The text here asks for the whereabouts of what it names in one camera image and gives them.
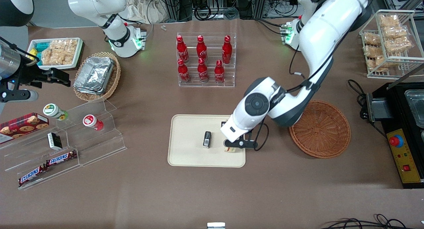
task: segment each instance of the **snickers bar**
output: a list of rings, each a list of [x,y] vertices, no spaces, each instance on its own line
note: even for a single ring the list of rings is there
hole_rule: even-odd
[[[46,170],[47,166],[45,164],[38,166],[36,169],[32,170],[31,172],[18,179],[19,186],[21,187],[24,183],[30,181],[33,177],[39,175],[40,173]]]
[[[52,164],[62,163],[65,160],[68,160],[70,158],[77,158],[77,157],[78,157],[77,151],[73,150],[73,151],[67,152],[66,154],[47,160],[46,165],[47,167],[50,167]]]

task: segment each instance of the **wicker basket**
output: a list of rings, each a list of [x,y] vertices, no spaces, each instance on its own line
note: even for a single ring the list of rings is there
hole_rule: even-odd
[[[317,158],[341,155],[350,143],[350,126],[335,106],[324,101],[310,101],[299,121],[289,128],[299,148]]]
[[[106,87],[106,92],[103,93],[102,95],[94,95],[94,94],[79,92],[75,88],[74,88],[74,92],[78,96],[78,98],[81,99],[81,100],[92,101],[92,100],[99,99],[101,97],[103,97],[104,99],[108,99],[110,96],[112,96],[113,92],[115,91],[116,87],[118,86],[118,81],[119,81],[119,78],[121,77],[121,66],[119,65],[118,59],[113,54],[111,54],[109,52],[95,53],[95,54],[91,55],[90,57],[108,57],[108,58],[114,60],[112,74],[110,75],[109,82],[108,82],[107,87]],[[86,60],[84,60],[81,63],[81,65],[78,69],[77,75],[75,76],[75,79],[77,79],[78,75],[81,72],[82,66],[84,66],[84,63],[87,61],[88,58],[86,58]]]

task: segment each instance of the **red bottle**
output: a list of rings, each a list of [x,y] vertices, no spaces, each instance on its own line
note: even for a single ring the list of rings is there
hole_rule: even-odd
[[[229,35],[224,37],[224,45],[222,46],[222,61],[224,64],[229,64],[231,60],[231,54],[233,53],[233,47],[231,46],[231,37]]]
[[[199,65],[197,66],[197,71],[199,72],[200,82],[205,84],[209,81],[208,68],[205,65],[205,60],[199,58]]]
[[[199,58],[203,58],[203,60],[205,60],[205,62],[208,61],[208,51],[206,48],[205,43],[203,42],[203,36],[199,35],[197,36],[197,56]]]
[[[180,58],[178,60],[178,74],[180,75],[180,79],[182,83],[190,82],[190,75],[188,74],[187,66],[185,66],[184,61]]]
[[[222,61],[221,60],[217,60],[216,61],[215,81],[218,84],[224,82],[224,67],[222,66]]]
[[[177,36],[177,51],[178,55],[184,61],[184,63],[188,63],[188,49],[181,35]]]

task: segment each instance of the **clear acrylic shelf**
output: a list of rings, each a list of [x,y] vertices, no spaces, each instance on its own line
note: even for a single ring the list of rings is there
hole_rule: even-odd
[[[184,33],[179,32],[188,48],[189,62],[186,63],[191,81],[187,84],[182,83],[178,76],[178,84],[180,87],[235,87],[236,80],[236,46],[237,37],[235,33]],[[205,84],[200,82],[199,74],[197,73],[197,36],[202,35],[204,42],[207,46],[208,60],[206,66],[208,67],[209,81]],[[222,45],[224,44],[224,37],[229,35],[231,37],[231,45],[233,47],[231,60],[229,64],[223,64],[225,81],[223,84],[215,82],[215,66],[218,59],[222,60]],[[179,59],[178,51],[176,51],[177,60]]]
[[[52,165],[47,171],[19,187],[19,189],[28,189],[127,149],[121,132],[115,127],[111,113],[115,109],[116,107],[109,101],[100,98],[68,110],[68,119],[64,121],[55,122],[50,118],[52,128],[36,131],[34,134],[23,137],[22,140],[14,140],[0,148],[2,152],[5,152],[5,170],[15,173],[16,179],[19,179],[31,170],[45,164],[48,159],[74,149],[77,151],[77,158]],[[82,124],[83,117],[88,114],[93,114],[103,122],[104,126],[101,131],[85,127]],[[61,151],[49,147],[47,134],[50,132],[60,136],[63,147]]]

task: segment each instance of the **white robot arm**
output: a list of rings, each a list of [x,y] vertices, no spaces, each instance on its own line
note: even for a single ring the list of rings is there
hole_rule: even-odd
[[[362,25],[356,22],[366,12],[368,5],[368,0],[300,2],[305,4],[305,14],[299,23],[305,24],[296,24],[301,29],[298,30],[298,40],[295,41],[295,35],[293,42],[299,43],[295,49],[299,48],[306,59],[309,78],[289,90],[283,89],[270,77],[254,81],[230,119],[221,128],[228,139],[226,146],[238,146],[234,142],[259,124],[267,114],[281,127],[294,125],[327,76],[333,64],[335,48],[353,25]],[[300,90],[296,96],[290,93],[296,90]]]
[[[73,13],[103,29],[118,56],[131,57],[142,49],[141,30],[125,26],[118,15],[125,10],[126,0],[68,0],[68,5]]]

